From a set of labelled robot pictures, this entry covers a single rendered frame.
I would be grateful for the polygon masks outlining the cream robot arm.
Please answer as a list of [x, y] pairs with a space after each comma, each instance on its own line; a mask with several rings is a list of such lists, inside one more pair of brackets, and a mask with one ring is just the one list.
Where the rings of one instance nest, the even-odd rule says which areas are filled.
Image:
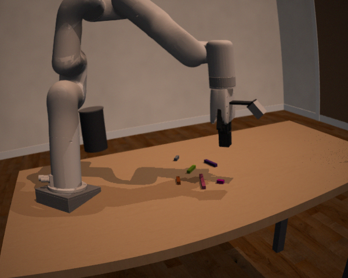
[[49, 183], [51, 192], [87, 189], [81, 177], [78, 116], [86, 98], [88, 67], [81, 50], [82, 19], [97, 22], [126, 18], [183, 65], [208, 63], [210, 87], [236, 86], [232, 42], [197, 41], [150, 0], [63, 0], [57, 12], [52, 54], [59, 81], [51, 86], [46, 98], [51, 173], [38, 176], [39, 181]]

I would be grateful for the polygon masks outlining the purple rod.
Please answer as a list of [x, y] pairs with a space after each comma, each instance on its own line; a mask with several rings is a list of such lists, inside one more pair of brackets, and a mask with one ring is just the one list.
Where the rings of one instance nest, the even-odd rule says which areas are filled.
[[206, 164], [208, 164], [208, 165], [211, 165], [211, 166], [213, 166], [213, 167], [217, 167], [217, 166], [218, 166], [217, 163], [212, 162], [212, 161], [210, 161], [210, 160], [208, 160], [208, 159], [205, 159], [205, 160], [204, 160], [204, 163], [206, 163]]

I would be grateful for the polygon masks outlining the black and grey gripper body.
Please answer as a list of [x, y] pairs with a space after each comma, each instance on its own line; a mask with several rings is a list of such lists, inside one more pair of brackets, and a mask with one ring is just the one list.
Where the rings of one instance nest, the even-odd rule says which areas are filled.
[[[229, 104], [234, 99], [234, 87], [209, 87], [211, 89], [210, 97], [210, 119], [211, 123], [217, 122], [217, 113], [222, 112], [222, 122], [228, 124], [235, 117], [235, 105]], [[214, 122], [214, 123], [213, 123]]]

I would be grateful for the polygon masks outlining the lime green rod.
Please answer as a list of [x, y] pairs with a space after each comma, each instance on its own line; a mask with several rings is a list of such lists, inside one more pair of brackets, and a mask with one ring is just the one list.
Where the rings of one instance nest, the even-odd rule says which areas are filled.
[[192, 165], [192, 166], [187, 170], [187, 174], [190, 174], [195, 168], [196, 168], [196, 165]]

